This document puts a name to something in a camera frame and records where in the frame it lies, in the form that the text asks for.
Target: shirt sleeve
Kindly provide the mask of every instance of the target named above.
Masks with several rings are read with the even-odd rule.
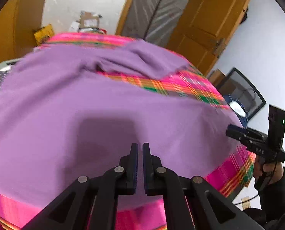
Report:
[[[259,192],[266,221],[278,220],[285,213],[285,167],[283,169],[283,177],[278,182],[266,186]]]

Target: plaid tablecloth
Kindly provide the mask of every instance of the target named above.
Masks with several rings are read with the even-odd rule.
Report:
[[[38,47],[41,50],[54,44],[77,44],[82,47],[115,48],[135,39],[89,33],[63,33],[51,38],[47,44]],[[211,106],[230,110],[223,97],[214,86],[194,67],[182,70],[162,80],[151,80],[120,73],[101,73],[113,80],[127,82],[164,96],[192,97],[209,103]],[[233,200],[240,190],[249,184],[252,178],[255,154],[239,145],[226,161],[205,179],[228,199]],[[0,222],[6,229],[20,229],[41,209],[12,200],[0,194]],[[154,219],[152,212],[157,212]],[[143,230],[167,229],[163,201],[148,204],[141,208],[118,212],[116,229]]]

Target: black frame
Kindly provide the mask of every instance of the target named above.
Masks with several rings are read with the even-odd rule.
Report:
[[[250,82],[250,80],[240,72],[240,70],[238,70],[236,67],[233,67],[232,70],[228,73],[228,75],[216,86],[216,89],[219,90],[224,84],[225,82],[231,77],[231,75],[236,72],[238,73],[256,92],[256,94],[259,96],[259,98],[262,100],[262,104],[256,108],[249,116],[248,116],[248,121],[253,118],[259,110],[261,110],[265,105],[266,105],[266,101],[263,98],[262,94],[258,91],[258,89]]]

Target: wall socket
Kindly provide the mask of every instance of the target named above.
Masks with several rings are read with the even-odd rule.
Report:
[[[250,206],[250,201],[247,201],[247,200],[249,200],[249,197],[248,197],[248,196],[242,198],[242,201],[245,201],[245,202],[242,203],[243,210],[248,209],[248,208],[251,208],[251,206]]]

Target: wooden door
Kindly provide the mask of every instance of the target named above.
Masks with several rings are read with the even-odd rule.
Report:
[[[239,26],[250,0],[189,0],[166,48],[206,75]]]

